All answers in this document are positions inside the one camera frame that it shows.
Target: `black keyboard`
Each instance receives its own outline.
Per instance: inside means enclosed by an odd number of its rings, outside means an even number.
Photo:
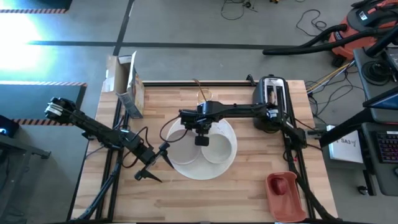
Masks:
[[[380,162],[398,163],[398,132],[377,132]]]

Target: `gray floor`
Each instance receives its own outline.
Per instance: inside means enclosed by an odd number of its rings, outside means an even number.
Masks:
[[[213,44],[295,45],[310,39],[295,28],[307,9],[319,9],[329,26],[337,24],[357,0],[298,3],[281,0],[271,4],[256,1],[256,12],[246,10],[236,21],[220,16],[222,0],[137,0],[131,11],[125,42],[185,42]],[[0,14],[5,24],[1,47],[0,80],[35,80],[87,82],[82,110],[96,113],[101,84],[106,70],[106,56],[112,47],[67,47],[16,45],[19,40],[70,40],[115,42],[128,0],[74,0],[65,15]],[[226,16],[236,16],[239,7],[228,6]],[[301,26],[317,33],[308,14]],[[316,80],[333,71],[331,55],[264,57],[260,50],[218,49],[135,49],[123,47],[119,55],[137,53],[137,71],[145,80],[242,80],[247,74],[260,78],[274,74],[286,79]],[[360,85],[357,74],[350,80]],[[326,101],[339,85],[317,95]],[[321,117],[338,124],[361,110],[361,90],[331,103]],[[26,212],[28,223],[61,222],[66,218],[77,182],[87,141],[73,127],[23,126],[18,138],[33,146],[52,151],[47,161],[32,160],[30,171],[21,185],[16,207]],[[359,169],[336,168],[327,163],[339,217],[350,221],[394,223],[398,199],[360,196],[355,187],[364,180]]]

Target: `butcher block tabletop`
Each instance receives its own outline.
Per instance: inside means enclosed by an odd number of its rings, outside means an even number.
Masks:
[[[288,81],[295,117],[314,126],[310,103],[302,80]],[[250,104],[254,87],[203,87],[213,93],[213,101],[224,104]],[[149,128],[148,141],[155,147],[162,143],[161,127],[178,115],[179,109],[194,109],[198,87],[146,87],[144,119],[130,119],[133,132]],[[96,120],[111,127],[117,96],[102,93]],[[282,155],[285,150],[281,132],[267,134],[253,127],[251,118],[229,118],[238,140],[238,152],[229,169],[211,180],[192,180],[169,167],[159,159],[150,171],[163,183],[152,179],[136,181],[134,174],[143,164],[121,169],[114,222],[274,222],[269,211],[265,191],[266,177],[273,172],[288,171]],[[166,126],[167,135],[173,122]],[[308,129],[297,123],[298,127]],[[308,143],[319,146],[318,141]],[[99,148],[91,141],[87,153]],[[337,217],[322,152],[308,147],[303,149],[310,188],[326,210]],[[131,154],[124,164],[134,160]],[[98,193],[103,176],[106,149],[102,149],[84,163],[72,218],[80,216]],[[110,190],[105,198],[103,216],[108,212]],[[302,207],[307,212],[304,193],[299,190]]]

